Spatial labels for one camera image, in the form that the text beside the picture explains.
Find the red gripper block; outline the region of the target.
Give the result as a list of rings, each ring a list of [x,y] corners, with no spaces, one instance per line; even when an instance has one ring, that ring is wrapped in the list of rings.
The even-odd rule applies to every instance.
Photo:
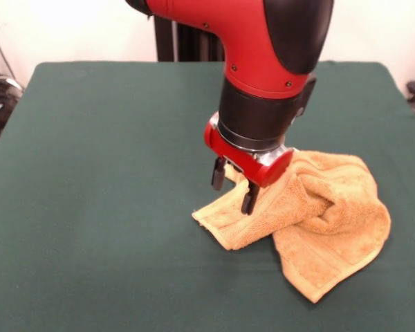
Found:
[[[241,213],[251,215],[260,187],[265,188],[275,183],[286,171],[293,157],[293,148],[284,145],[265,152],[247,152],[228,143],[218,130],[219,114],[212,115],[204,131],[206,145],[217,155],[212,172],[211,185],[219,191],[225,180],[225,165],[231,164],[235,170],[248,179],[248,191],[241,205]]]

